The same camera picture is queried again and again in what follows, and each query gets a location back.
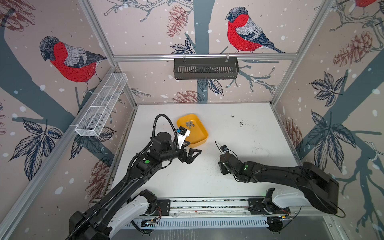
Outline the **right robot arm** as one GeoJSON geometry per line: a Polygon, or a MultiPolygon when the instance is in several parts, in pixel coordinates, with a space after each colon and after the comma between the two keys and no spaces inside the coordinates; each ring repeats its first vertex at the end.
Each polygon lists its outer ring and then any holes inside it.
{"type": "Polygon", "coordinates": [[[317,210],[335,215],[338,212],[339,183],[311,163],[296,167],[277,167],[257,162],[241,162],[225,152],[219,166],[223,175],[231,174],[241,183],[273,183],[300,190],[317,210]]]}

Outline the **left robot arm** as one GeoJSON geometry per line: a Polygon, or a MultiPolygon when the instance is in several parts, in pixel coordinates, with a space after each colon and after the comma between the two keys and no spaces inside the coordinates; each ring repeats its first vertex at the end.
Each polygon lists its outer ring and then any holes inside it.
{"type": "Polygon", "coordinates": [[[84,213],[77,211],[71,216],[68,240],[110,240],[138,216],[156,212],[158,198],[151,191],[143,190],[135,198],[132,195],[164,169],[163,162],[179,159],[191,164],[201,154],[200,150],[186,149],[190,130],[171,129],[171,134],[152,130],[149,143],[132,158],[120,182],[84,213]]]}

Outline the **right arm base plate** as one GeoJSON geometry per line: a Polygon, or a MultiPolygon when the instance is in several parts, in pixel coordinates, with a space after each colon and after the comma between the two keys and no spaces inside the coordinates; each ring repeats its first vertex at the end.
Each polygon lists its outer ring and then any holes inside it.
{"type": "Polygon", "coordinates": [[[251,215],[289,215],[291,210],[289,207],[280,208],[272,201],[265,201],[264,198],[248,199],[248,211],[251,215]]]}

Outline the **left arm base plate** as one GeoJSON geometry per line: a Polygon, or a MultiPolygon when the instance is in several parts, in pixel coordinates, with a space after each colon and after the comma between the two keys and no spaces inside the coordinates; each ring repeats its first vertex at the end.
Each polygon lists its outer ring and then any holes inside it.
{"type": "Polygon", "coordinates": [[[147,214],[150,216],[169,216],[170,208],[170,200],[156,200],[150,203],[147,214]]]}

